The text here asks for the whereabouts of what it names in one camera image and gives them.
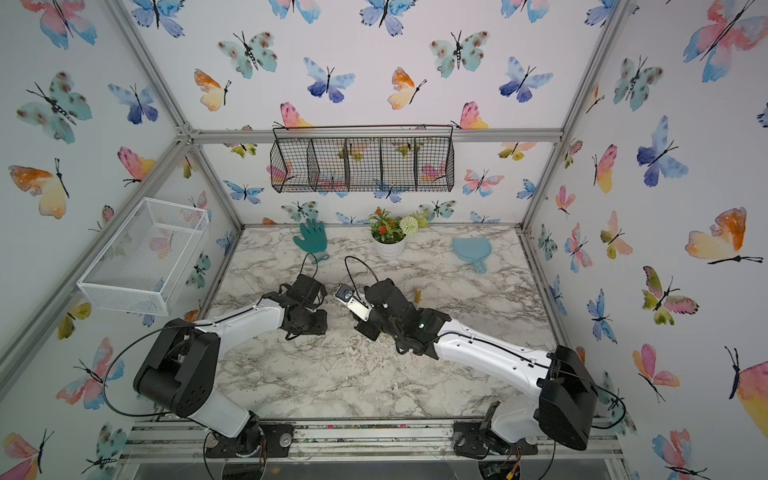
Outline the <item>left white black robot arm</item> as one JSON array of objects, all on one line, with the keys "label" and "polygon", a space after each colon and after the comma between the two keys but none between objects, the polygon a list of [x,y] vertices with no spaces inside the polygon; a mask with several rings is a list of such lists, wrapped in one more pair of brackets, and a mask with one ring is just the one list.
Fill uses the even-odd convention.
[{"label": "left white black robot arm", "polygon": [[261,334],[282,330],[288,340],[323,335],[326,295],[321,282],[300,274],[293,283],[221,317],[198,323],[170,320],[147,335],[154,343],[137,370],[133,388],[170,413],[252,451],[259,442],[259,420],[215,386],[219,361]]}]

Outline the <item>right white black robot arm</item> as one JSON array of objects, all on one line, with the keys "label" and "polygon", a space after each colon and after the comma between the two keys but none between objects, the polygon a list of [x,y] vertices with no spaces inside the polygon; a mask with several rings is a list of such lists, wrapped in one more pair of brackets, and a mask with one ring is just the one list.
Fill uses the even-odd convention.
[{"label": "right white black robot arm", "polygon": [[335,297],[368,339],[385,334],[399,354],[454,362],[514,387],[518,397],[497,401],[486,413],[492,439],[515,444],[546,436],[571,450],[587,449],[598,427],[598,397],[605,389],[574,350],[563,345],[536,350],[504,342],[444,312],[416,306],[390,279],[363,292],[341,285]]}]

